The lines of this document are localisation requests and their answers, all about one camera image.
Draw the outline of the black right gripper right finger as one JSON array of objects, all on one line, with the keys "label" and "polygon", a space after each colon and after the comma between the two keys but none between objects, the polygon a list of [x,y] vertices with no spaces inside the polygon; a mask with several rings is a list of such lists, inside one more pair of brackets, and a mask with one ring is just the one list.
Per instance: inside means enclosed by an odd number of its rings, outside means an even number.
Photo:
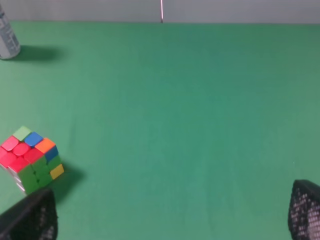
[{"label": "black right gripper right finger", "polygon": [[287,222],[293,240],[320,238],[319,185],[306,179],[293,182]]}]

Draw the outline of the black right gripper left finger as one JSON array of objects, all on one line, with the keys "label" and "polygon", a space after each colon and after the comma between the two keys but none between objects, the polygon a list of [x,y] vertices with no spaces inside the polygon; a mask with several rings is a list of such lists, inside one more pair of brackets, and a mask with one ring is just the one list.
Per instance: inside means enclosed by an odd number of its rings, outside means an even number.
[{"label": "black right gripper left finger", "polygon": [[27,195],[0,215],[2,240],[56,240],[57,237],[56,201],[49,187]]}]

